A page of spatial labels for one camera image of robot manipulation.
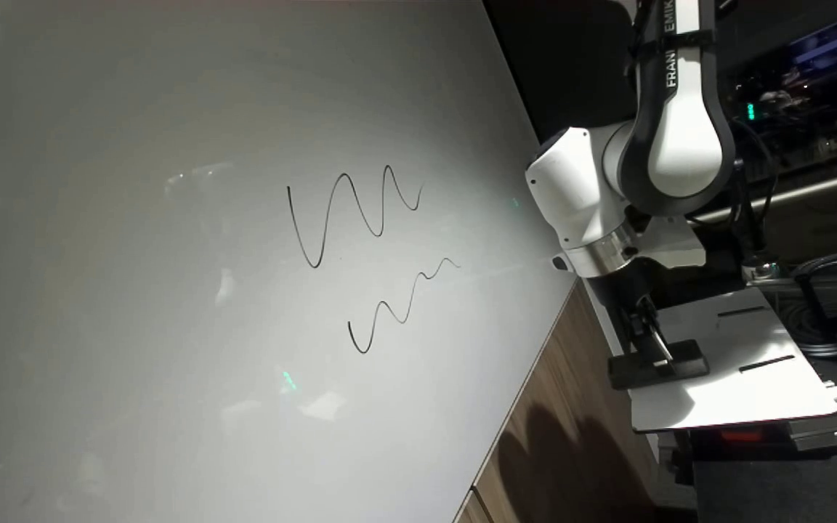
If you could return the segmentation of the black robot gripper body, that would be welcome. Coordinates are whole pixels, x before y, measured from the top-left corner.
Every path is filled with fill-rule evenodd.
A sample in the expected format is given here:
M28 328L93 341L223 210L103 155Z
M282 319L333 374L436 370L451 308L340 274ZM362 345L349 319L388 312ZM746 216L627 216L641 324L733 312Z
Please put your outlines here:
M660 328L648 280L638 268L624 268L609 280L609 316L621 334L650 334Z

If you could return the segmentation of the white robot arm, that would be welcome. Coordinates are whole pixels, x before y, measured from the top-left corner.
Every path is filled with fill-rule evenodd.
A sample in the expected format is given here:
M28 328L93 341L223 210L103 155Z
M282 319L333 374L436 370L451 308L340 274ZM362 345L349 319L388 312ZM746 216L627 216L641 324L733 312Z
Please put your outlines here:
M718 107L714 0L638 0L634 29L635 113L609 130L564 129L525 186L561 261L641 331L657 312L635 264L706 264L685 216L727 186L736 143Z

